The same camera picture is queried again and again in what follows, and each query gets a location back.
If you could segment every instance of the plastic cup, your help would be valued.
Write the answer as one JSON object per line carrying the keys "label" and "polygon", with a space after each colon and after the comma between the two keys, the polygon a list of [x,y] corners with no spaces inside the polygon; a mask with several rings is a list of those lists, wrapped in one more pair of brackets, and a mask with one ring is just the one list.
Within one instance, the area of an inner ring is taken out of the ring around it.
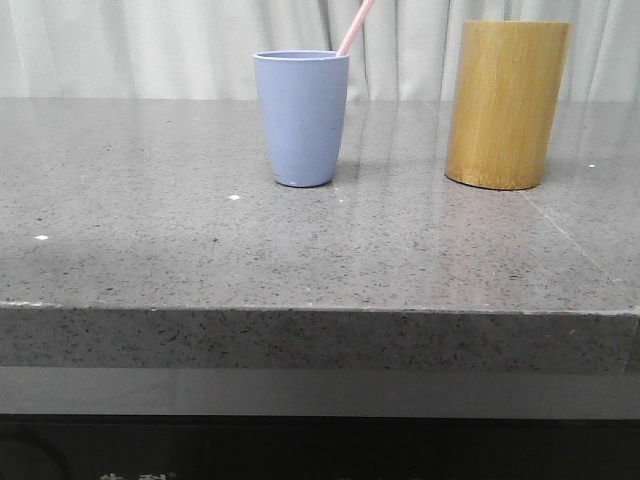
{"label": "plastic cup", "polygon": [[276,182],[314,187],[331,181],[342,139],[349,56],[290,50],[253,57],[267,155]]}

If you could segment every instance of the countertop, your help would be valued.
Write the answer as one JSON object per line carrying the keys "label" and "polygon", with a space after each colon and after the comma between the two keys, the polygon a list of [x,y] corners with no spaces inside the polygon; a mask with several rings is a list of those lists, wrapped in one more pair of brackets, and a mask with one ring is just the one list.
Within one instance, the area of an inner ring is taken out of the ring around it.
{"label": "countertop", "polygon": [[515,192],[444,177],[450,112],[349,103],[296,189],[255,102],[0,99],[0,364],[640,371],[638,104],[559,104]]}

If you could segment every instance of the gray countertop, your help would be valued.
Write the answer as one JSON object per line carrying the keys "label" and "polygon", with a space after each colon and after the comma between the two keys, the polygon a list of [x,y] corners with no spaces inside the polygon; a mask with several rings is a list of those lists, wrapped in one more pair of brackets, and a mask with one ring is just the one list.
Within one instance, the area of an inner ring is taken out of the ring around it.
{"label": "gray countertop", "polygon": [[520,192],[444,177],[450,110],[350,103],[294,189],[254,102],[0,99],[0,364],[640,370],[638,104]]}

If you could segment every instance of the cup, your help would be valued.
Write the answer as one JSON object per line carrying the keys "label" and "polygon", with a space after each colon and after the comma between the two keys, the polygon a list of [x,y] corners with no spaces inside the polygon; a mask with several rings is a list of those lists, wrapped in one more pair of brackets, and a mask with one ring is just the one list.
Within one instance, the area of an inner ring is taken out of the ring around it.
{"label": "cup", "polygon": [[496,190],[543,174],[569,24],[465,22],[445,174]]}
{"label": "cup", "polygon": [[331,181],[342,139],[349,56],[291,50],[256,53],[253,58],[276,182],[314,187]]}

